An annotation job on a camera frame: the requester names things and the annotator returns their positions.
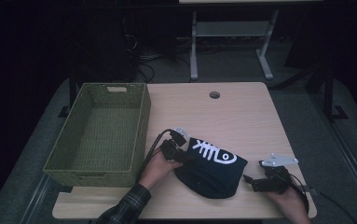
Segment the sleeve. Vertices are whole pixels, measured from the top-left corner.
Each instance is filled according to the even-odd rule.
[[[137,184],[120,200],[119,204],[103,212],[96,223],[134,223],[150,199],[149,190]]]

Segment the background table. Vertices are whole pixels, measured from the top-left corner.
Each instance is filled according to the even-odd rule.
[[[244,173],[254,179],[265,177],[258,161],[270,153],[295,156],[263,83],[152,84],[148,88],[152,107],[146,148],[165,129],[181,127],[193,137],[246,159]],[[212,91],[219,92],[220,97],[211,98]],[[305,184],[297,164],[286,168]],[[117,204],[128,190],[74,187],[71,193],[60,193],[53,216],[96,218]],[[211,200],[199,196],[170,173],[151,193],[152,199],[140,218],[282,217],[268,198],[253,192],[244,180],[235,196]],[[315,217],[316,208],[309,194],[308,197],[309,216]]]

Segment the floor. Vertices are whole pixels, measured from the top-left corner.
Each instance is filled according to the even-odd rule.
[[[266,80],[254,50],[261,40],[231,41],[213,53],[199,54],[199,79],[192,82],[264,82],[269,87],[300,72],[284,66],[290,41],[274,41],[268,49],[268,62],[274,74]],[[154,55],[146,50],[143,56]],[[133,82],[182,83],[190,81],[189,54],[175,60],[158,58],[140,65],[142,74]],[[298,80],[283,90],[270,90],[282,125],[306,182],[336,200],[357,220],[357,106],[345,86],[335,81],[334,105],[340,105],[348,119],[330,122],[322,112],[323,90],[309,94],[309,78]],[[93,220],[58,220],[51,214],[57,194],[65,190],[42,173],[65,118],[59,117],[69,105],[68,80],[55,92],[31,135],[21,157],[0,192],[0,223],[94,223]],[[312,192],[318,215],[313,223],[352,223],[349,217],[322,195]],[[262,220],[265,224],[289,223],[286,219]]]

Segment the person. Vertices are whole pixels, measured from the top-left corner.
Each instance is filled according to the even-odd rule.
[[[135,223],[146,204],[151,199],[150,190],[166,177],[170,171],[182,166],[177,161],[166,161],[160,148],[155,149],[153,157],[146,165],[138,184],[120,200],[119,204],[103,212],[97,224]],[[310,223],[305,205],[292,188],[283,194],[265,192],[271,201],[276,203],[282,213],[294,224]]]

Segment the basket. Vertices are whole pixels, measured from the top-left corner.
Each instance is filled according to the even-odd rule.
[[[83,84],[44,172],[64,186],[132,187],[150,107],[146,84]]]

